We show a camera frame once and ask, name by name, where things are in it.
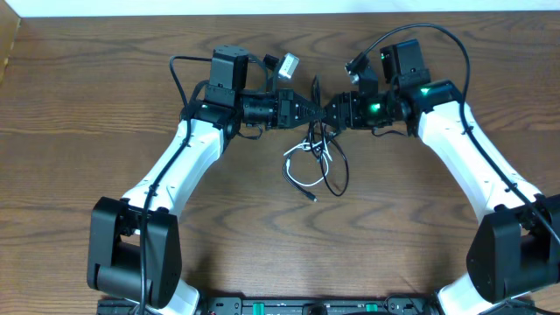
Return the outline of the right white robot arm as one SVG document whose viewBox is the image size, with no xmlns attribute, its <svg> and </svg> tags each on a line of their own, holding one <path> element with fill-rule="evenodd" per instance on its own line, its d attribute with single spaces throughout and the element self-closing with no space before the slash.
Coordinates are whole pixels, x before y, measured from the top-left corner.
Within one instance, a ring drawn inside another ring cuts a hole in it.
<svg viewBox="0 0 560 315">
<path fill-rule="evenodd" d="M 355 90 L 326 106 L 337 130 L 376 130 L 402 122 L 431 148 L 469 200 L 478 220 L 466 273 L 437 292 L 442 314 L 482 314 L 518 305 L 522 295 L 559 281 L 559 198 L 543 195 L 500 154 L 477 124 L 462 89 L 434 81 L 419 43 L 381 49 L 379 89 L 368 54 L 346 65 Z"/>
</svg>

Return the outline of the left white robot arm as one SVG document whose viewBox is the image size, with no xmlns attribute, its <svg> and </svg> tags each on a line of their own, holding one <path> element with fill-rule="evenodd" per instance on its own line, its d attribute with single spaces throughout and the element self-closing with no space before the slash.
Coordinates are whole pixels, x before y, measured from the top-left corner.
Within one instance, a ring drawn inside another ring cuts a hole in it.
<svg viewBox="0 0 560 315">
<path fill-rule="evenodd" d="M 101 314 L 193 314 L 199 292 L 181 278 L 179 217 L 202 176 L 241 135 L 242 125 L 289 130 L 324 110 L 279 81 L 292 78 L 299 59 L 258 59 L 221 45 L 208 58 L 210 76 L 191 94 L 176 134 L 150 171 L 120 199 L 100 198 L 91 213 L 87 285 L 118 298 Z"/>
</svg>

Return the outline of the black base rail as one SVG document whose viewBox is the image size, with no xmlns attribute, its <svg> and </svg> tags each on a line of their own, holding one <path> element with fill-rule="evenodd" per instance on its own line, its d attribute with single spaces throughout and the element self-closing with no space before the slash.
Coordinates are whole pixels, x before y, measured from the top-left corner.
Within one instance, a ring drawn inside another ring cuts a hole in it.
<svg viewBox="0 0 560 315">
<path fill-rule="evenodd" d="M 505 304 L 482 314 L 536 314 L 535 304 Z M 137 314 L 137 303 L 122 298 L 98 300 L 97 315 Z M 193 314 L 197 315 L 306 315 L 306 314 L 443 314 L 433 297 L 395 294 L 374 299 L 249 299 L 242 297 L 202 297 Z"/>
</svg>

